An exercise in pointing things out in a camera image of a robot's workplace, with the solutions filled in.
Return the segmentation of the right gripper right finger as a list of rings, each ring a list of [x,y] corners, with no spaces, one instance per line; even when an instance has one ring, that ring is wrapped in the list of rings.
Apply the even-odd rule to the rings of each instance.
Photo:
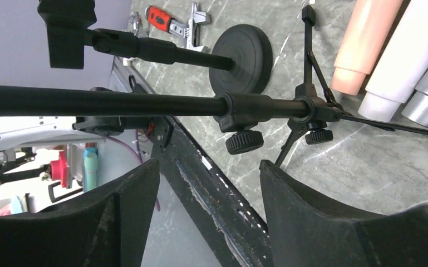
[[[361,210],[268,160],[260,184],[275,266],[428,266],[428,205],[392,215]]]

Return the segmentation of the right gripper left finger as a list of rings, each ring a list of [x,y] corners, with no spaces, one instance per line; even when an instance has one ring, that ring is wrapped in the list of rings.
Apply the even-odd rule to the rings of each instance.
[[[159,171],[151,159],[40,212],[0,216],[0,266],[140,266]]]

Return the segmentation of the shock mount tripod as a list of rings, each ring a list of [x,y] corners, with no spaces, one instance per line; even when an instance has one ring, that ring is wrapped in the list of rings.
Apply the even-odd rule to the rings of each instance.
[[[333,140],[327,129],[330,122],[357,121],[335,100],[327,86],[312,51],[312,29],[316,13],[312,6],[302,8],[304,22],[304,81],[296,87],[292,100],[273,99],[262,93],[221,92],[215,97],[188,97],[133,93],[134,102],[141,102],[141,113],[160,113],[164,116],[212,116],[223,133],[230,133],[226,147],[238,155],[263,146],[261,132],[255,130],[260,122],[273,118],[289,119],[292,130],[276,160],[280,165],[292,143],[304,137],[309,145]]]

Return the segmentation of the black mic stand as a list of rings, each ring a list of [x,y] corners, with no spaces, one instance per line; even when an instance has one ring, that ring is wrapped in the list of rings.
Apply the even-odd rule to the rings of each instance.
[[[124,58],[172,65],[184,63],[209,69],[215,93],[260,94],[272,70],[272,47],[258,27],[238,24],[228,28],[211,53],[177,47],[156,38],[139,38],[126,31],[90,29],[97,19],[94,1],[40,1],[38,14],[47,27],[50,66],[84,68],[85,47]]]

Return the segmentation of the shock mount stand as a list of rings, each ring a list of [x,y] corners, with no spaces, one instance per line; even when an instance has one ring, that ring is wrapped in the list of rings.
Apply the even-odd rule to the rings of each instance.
[[[149,36],[149,31],[142,25],[142,18],[139,12],[135,11],[130,14],[129,24],[132,26],[131,32],[134,36],[139,38],[146,38]]]

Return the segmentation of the pink microphone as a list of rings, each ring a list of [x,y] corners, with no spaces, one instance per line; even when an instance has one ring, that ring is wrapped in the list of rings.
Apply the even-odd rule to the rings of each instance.
[[[358,0],[334,62],[330,88],[357,95],[377,61],[401,0]]]

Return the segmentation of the white microphone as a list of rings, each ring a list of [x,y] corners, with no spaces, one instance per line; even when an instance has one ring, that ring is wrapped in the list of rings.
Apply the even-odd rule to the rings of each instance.
[[[428,69],[428,1],[410,1],[371,78],[358,114],[389,122]]]

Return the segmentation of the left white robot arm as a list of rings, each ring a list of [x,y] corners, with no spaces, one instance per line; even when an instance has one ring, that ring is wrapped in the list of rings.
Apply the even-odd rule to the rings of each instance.
[[[133,93],[0,86],[0,151],[30,144],[92,140],[149,129],[160,113],[141,113]]]

